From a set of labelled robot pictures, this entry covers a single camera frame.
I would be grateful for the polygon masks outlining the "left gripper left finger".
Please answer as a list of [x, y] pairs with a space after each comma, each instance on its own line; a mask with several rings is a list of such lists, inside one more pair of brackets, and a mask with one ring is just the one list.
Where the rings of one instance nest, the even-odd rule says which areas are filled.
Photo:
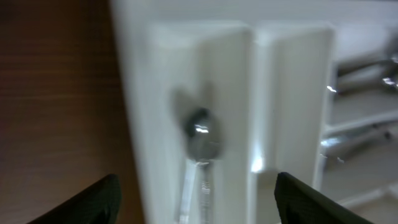
[[115, 224], [121, 204], [116, 174], [108, 174], [29, 224]]

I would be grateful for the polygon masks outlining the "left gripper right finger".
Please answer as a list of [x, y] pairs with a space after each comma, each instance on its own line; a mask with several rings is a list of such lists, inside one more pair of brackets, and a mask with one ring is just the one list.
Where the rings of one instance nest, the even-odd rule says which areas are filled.
[[288, 172], [277, 174], [274, 197], [282, 224], [372, 224]]

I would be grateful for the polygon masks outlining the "metal fork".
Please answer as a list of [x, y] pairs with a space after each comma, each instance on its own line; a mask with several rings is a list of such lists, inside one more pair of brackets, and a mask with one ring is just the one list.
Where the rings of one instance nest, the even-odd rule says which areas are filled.
[[362, 146], [379, 144], [394, 138], [397, 138], [397, 121], [353, 128], [323, 138], [320, 142], [323, 148], [321, 155], [326, 158], [343, 159], [344, 155]]

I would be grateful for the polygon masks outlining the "small teaspoon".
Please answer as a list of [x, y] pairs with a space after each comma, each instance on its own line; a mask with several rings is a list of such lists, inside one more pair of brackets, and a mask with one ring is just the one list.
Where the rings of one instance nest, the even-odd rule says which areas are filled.
[[185, 171], [183, 174], [182, 192], [178, 206], [177, 223], [188, 224], [190, 217], [190, 207], [192, 204], [193, 189], [197, 174], [197, 163], [191, 159], [185, 161]]
[[186, 160], [195, 161], [197, 172], [200, 173], [200, 223], [213, 223], [212, 168], [222, 154], [219, 125], [209, 109], [199, 108], [187, 119], [183, 130], [187, 136]]

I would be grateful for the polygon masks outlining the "white plastic cutlery tray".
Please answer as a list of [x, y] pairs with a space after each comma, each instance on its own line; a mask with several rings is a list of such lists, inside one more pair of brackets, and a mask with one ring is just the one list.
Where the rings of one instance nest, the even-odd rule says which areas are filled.
[[177, 223], [183, 127], [199, 108], [221, 136], [213, 223], [279, 223], [279, 172], [371, 222], [397, 222], [397, 138], [343, 159], [320, 145], [397, 121], [396, 1], [116, 0], [111, 10], [147, 223]]

